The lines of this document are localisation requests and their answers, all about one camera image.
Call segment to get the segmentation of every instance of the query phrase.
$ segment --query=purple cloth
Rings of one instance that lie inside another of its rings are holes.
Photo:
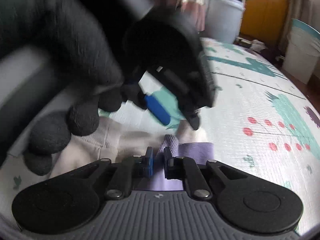
[[[163,151],[169,147],[173,157],[184,156],[193,158],[198,164],[205,164],[213,159],[213,144],[207,142],[179,144],[178,139],[171,134],[164,136],[164,142],[154,158],[153,176],[151,179],[141,180],[137,190],[175,191],[183,190],[182,181],[179,179],[166,179],[163,168]]]

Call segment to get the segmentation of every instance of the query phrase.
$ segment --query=wooden cabinet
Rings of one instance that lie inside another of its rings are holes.
[[[240,32],[275,46],[287,14],[288,0],[247,0]]]

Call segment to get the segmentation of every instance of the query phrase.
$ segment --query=black circular pad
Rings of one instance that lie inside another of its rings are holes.
[[[276,195],[266,191],[251,192],[243,200],[248,208],[258,212],[272,212],[281,204]]]
[[[262,234],[292,230],[303,211],[295,193],[259,178],[231,180],[220,193],[217,205],[230,223]]]
[[[100,202],[81,179],[52,179],[21,191],[13,200],[12,213],[24,229],[59,234],[88,222]]]

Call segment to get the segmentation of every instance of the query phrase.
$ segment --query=metal screw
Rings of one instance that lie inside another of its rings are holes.
[[[106,192],[108,198],[119,198],[122,196],[122,192],[117,189],[110,189]]]
[[[194,193],[193,196],[196,198],[204,199],[206,197],[209,197],[210,192],[205,190],[205,189],[197,189]]]

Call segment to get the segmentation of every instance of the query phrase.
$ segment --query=white bucket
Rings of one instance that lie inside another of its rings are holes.
[[[282,68],[307,84],[320,58],[320,33],[294,19]]]
[[[244,5],[238,0],[205,0],[204,35],[224,43],[233,43],[239,35]]]

